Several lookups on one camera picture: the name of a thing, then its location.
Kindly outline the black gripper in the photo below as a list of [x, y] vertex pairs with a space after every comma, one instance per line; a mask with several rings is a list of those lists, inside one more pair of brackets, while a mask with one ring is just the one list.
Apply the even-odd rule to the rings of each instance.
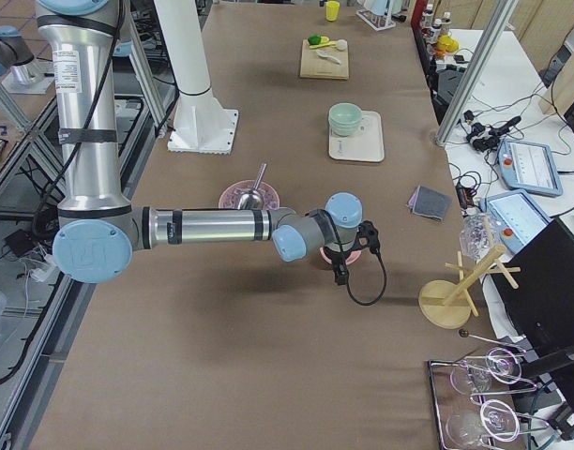
[[344, 250], [340, 252], [342, 253], [342, 259], [340, 262], [333, 262], [331, 263], [332, 270], [335, 276], [335, 282], [337, 284], [346, 284], [349, 281], [349, 271], [347, 268], [347, 264], [345, 263], [345, 251], [353, 251], [353, 250]]

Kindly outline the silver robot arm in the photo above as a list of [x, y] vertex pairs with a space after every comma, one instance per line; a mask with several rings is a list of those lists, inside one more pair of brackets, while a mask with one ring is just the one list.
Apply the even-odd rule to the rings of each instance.
[[322, 250], [338, 283], [349, 255], [368, 242], [360, 200], [331, 196], [306, 215], [289, 208], [159, 210], [135, 207], [121, 188], [113, 52], [128, 30], [125, 1], [39, 1], [38, 31], [53, 51], [66, 196], [53, 257], [84, 283], [119, 276], [135, 251], [159, 244], [272, 241], [286, 262]]

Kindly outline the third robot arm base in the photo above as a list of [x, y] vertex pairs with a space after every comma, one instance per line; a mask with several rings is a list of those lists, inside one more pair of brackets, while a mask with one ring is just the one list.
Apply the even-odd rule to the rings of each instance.
[[44, 95], [53, 82], [51, 63], [38, 60], [21, 33], [0, 26], [0, 79], [10, 94]]

